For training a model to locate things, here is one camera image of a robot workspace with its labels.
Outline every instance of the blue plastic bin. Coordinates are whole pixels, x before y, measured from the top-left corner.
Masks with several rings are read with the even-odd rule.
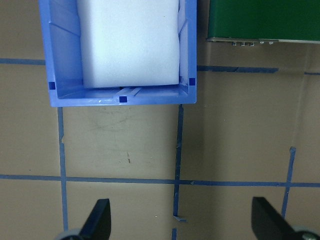
[[[52,107],[192,104],[197,100],[197,0],[180,0],[179,84],[84,88],[77,0],[39,0]]]

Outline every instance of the blue tape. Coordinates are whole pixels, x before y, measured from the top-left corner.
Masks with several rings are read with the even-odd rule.
[[[38,180],[38,181],[60,181],[59,176],[38,176],[38,175],[0,175],[0,179],[8,180]]]
[[[175,184],[173,179],[103,178],[67,176],[68,182],[119,183],[119,184]]]
[[[296,148],[292,146],[290,147],[290,160],[289,160],[288,174],[286,177],[287,187],[285,188],[283,202],[282,202],[282,209],[281,209],[281,215],[283,218],[286,217],[286,212],[287,212],[287,205],[288,205],[289,192],[291,187],[292,174],[294,169],[295,156],[296,156]]]
[[[318,182],[293,182],[290,184],[291,188],[320,188]]]
[[[252,73],[274,74],[279,71],[275,67],[241,67],[241,66],[197,66],[197,71],[204,72],[227,72],[227,73]]]
[[[273,181],[180,181],[180,184],[199,186],[224,186],[224,187],[286,187],[286,182]]]
[[[320,75],[320,72],[304,72],[304,75]]]
[[[180,170],[181,170],[183,125],[184,125],[184,106],[180,104],[179,113],[178,113],[178,128],[177,128],[177,136],[176,136],[175,174],[174,174],[174,179],[177,182],[174,184],[174,191],[173,191],[173,216],[179,222],[186,222],[185,219],[178,217],[179,188],[180,188],[179,181],[180,181]]]
[[[0,64],[20,64],[20,65],[46,65],[41,59],[20,59],[20,58],[0,58]]]
[[[63,108],[58,107],[58,129],[59,129],[59,151],[60,151],[60,176],[61,176],[61,200],[62,200],[62,218],[63,230],[68,230],[68,201],[67,201],[67,176],[66,176],[66,156],[65,145],[62,142],[64,137],[64,114]]]
[[[178,231],[176,228],[172,228],[171,240],[177,240]]]

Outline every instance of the grid line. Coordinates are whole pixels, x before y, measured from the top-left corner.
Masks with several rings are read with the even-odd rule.
[[[58,107],[58,131],[59,131],[59,153],[60,153],[60,181],[61,181],[61,201],[62,201],[62,218],[63,230],[68,230],[68,200],[67,200],[67,174],[66,174],[66,155],[64,137],[64,113],[63,108]]]

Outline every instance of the green box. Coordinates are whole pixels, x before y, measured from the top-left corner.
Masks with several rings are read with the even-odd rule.
[[[208,40],[320,43],[320,0],[211,0]]]

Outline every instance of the white foam block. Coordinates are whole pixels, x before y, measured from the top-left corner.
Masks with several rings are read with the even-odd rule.
[[[179,83],[179,0],[77,0],[85,88]]]

